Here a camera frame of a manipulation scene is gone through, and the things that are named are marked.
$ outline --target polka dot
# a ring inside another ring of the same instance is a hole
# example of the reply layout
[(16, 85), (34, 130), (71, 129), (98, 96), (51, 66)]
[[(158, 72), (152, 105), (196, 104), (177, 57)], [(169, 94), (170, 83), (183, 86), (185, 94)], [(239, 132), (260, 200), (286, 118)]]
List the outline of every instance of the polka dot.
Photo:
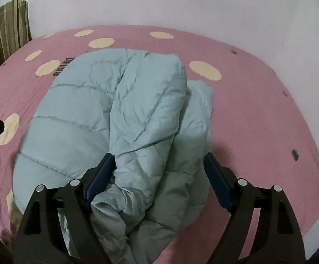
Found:
[(6, 200), (10, 224), (15, 228), (16, 231), (18, 231), (23, 218), (23, 214), (19, 211), (18, 207), (15, 204), (13, 190), (10, 190), (10, 192), (7, 194)]
[(174, 38), (173, 35), (169, 33), (165, 33), (164, 31), (152, 31), (150, 35), (156, 39), (172, 39)]
[(48, 35), (45, 35), (44, 37), (43, 37), (43, 39), (45, 39), (45, 38), (48, 38), (48, 37), (51, 37), (51, 36), (53, 36), (55, 33), (53, 33), (53, 34), (48, 34)]
[(82, 37), (82, 36), (90, 35), (92, 33), (93, 33), (93, 30), (83, 30), (83, 31), (76, 33), (74, 35), (74, 37)]
[(109, 47), (114, 44), (114, 40), (112, 38), (99, 38), (97, 40), (93, 40), (89, 42), (89, 47), (92, 48), (104, 48)]
[(25, 61), (31, 61), (32, 59), (34, 59), (35, 57), (37, 57), (42, 51), (39, 50), (39, 51), (36, 51), (36, 52), (33, 52), (32, 54), (30, 54), (26, 59)]
[(193, 72), (204, 76), (209, 80), (217, 81), (222, 78), (222, 75), (220, 74), (218, 69), (207, 62), (195, 60), (190, 62), (189, 67)]
[(19, 128), (19, 115), (14, 113), (4, 120), (4, 131), (0, 134), (0, 145), (5, 145), (13, 139)]
[(60, 60), (54, 59), (52, 61), (49, 61), (47, 63), (44, 63), (43, 65), (40, 65), (38, 69), (36, 70), (35, 74), (37, 76), (47, 75), (52, 72), (54, 72), (58, 66), (60, 65)]

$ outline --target bed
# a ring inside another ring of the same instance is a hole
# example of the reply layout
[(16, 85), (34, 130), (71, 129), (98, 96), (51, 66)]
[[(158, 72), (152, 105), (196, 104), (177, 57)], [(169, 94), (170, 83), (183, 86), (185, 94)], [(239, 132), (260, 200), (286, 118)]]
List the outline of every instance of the bed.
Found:
[[(21, 218), (12, 169), (29, 122), (55, 77), (74, 57), (100, 48), (174, 53), (187, 77), (214, 90), (212, 152), (254, 186), (282, 186), (303, 235), (319, 217), (319, 156), (288, 90), (261, 60), (231, 45), (174, 29), (92, 26), (51, 33), (19, 49), (0, 66), (0, 238), (14, 244)], [(229, 219), (212, 190), (197, 221), (180, 232), (156, 263), (205, 263)], [(250, 252), (254, 213), (241, 256)]]

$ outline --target blue gripper pad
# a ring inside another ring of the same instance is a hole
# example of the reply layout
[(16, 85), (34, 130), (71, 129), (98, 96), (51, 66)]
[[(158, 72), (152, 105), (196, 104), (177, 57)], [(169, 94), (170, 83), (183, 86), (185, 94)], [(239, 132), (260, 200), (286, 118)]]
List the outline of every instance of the blue gripper pad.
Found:
[(112, 177), (112, 173), (116, 168), (115, 161), (115, 157), (112, 154), (107, 153), (97, 166), (98, 171), (88, 188), (85, 190), (85, 206), (87, 208), (90, 208), (91, 202), (95, 196), (106, 189)]
[(203, 168), (209, 182), (211, 183), (214, 193), (216, 194), (219, 204), (230, 211), (233, 207), (233, 203), (230, 199), (231, 188), (222, 175), (219, 167), (215, 164), (213, 158), (214, 156), (210, 153), (206, 154), (203, 158)]

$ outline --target striped pillow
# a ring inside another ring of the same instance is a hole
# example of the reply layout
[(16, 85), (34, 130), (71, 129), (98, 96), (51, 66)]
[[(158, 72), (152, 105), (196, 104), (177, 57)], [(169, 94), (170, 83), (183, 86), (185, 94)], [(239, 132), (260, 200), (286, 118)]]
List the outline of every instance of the striped pillow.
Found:
[(23, 0), (0, 7), (0, 65), (31, 40), (27, 7)]

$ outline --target white wall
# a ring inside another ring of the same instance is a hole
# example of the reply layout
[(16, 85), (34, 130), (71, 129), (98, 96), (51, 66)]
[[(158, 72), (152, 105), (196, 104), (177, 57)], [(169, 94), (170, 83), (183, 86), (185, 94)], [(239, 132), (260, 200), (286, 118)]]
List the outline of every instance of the white wall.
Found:
[[(319, 0), (27, 1), (33, 38), (88, 25), (144, 24), (204, 35), (259, 57), (292, 94), (319, 150)], [(311, 255), (319, 220), (304, 241)]]

